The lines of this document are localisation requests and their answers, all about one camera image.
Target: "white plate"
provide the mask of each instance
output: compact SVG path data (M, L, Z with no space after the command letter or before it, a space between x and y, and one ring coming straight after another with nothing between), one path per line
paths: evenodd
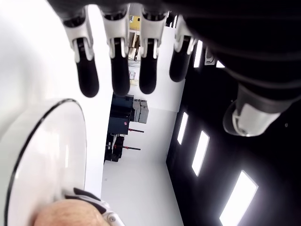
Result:
M32 226L36 213L84 188L86 126L79 104L51 100L26 110L0 141L0 223Z

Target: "white wall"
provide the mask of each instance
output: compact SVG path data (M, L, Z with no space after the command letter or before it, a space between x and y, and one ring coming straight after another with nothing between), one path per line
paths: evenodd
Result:
M111 106L111 65L98 8L90 6L89 15L100 81L99 94L92 99L79 90L74 53L48 3L0 0L0 138L30 104L58 97L78 100L87 126L85 188L100 195Z
M177 112L149 109L147 123L130 122L131 129L143 130L144 133L129 131L124 146L137 147L141 150L124 149L122 159L127 161L154 161L165 164Z
M164 164L107 162L102 198L128 226L183 226Z
M157 86L152 94L143 94L131 86L129 94L147 100L146 124L130 122L119 162L107 162L103 169L102 198L131 226L182 226L182 218L166 168L174 123L179 111L185 81L169 77L175 29L165 27L157 67Z

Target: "ceiling light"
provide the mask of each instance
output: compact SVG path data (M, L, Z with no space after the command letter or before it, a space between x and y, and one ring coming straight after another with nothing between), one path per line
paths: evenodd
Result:
M241 171L226 207L220 216L223 226L237 226L239 224L257 188L257 184L244 171Z
M175 15L175 17L174 17L174 25L173 25L173 28L175 28L175 24L177 23L177 15Z
M203 164L208 142L209 142L209 136L204 131L202 131L201 136L199 137L197 150L192 162L192 169L197 176L199 175L199 172Z
M203 49L203 43L202 41L199 40L197 45L196 56L194 57L193 67L199 67L199 63L201 61L202 49Z
M183 137L184 137L187 120L188 120L188 114L186 114L184 112L183 117L182 117L181 126L180 126L179 135L178 135L179 144L182 144L182 140L183 140Z
M216 62L216 67L217 68L224 68L225 66L220 61L217 61Z

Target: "yellow box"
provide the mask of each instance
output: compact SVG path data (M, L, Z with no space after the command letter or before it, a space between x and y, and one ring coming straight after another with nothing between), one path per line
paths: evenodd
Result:
M129 16L130 30L139 31L140 30L140 16Z

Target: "robotic hand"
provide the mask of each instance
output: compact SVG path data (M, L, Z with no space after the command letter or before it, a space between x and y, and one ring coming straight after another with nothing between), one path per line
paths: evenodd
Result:
M177 26L170 79L180 82L185 78L190 58L197 52L194 45L202 40L205 55L216 59L210 63L219 60L238 82L237 100L228 107L223 118L226 132L242 137L259 136L301 99L301 33L296 29L301 25L301 7L297 4L281 2L271 7L268 1L238 4L223 0L48 2L64 25L74 50L79 86L87 97L94 97L99 90L87 5L98 5L102 13L110 48L113 90L116 95L124 96L130 89L128 10L129 4L136 2L142 4L139 77L142 93L151 94L155 90L163 28L168 13L172 12L177 14Z
M90 203L93 205L103 216L104 220L108 222L110 226L125 226L121 221L120 217L110 209L110 206L107 202L101 201L95 195L90 192L74 188L74 195L65 195L66 199L77 199Z

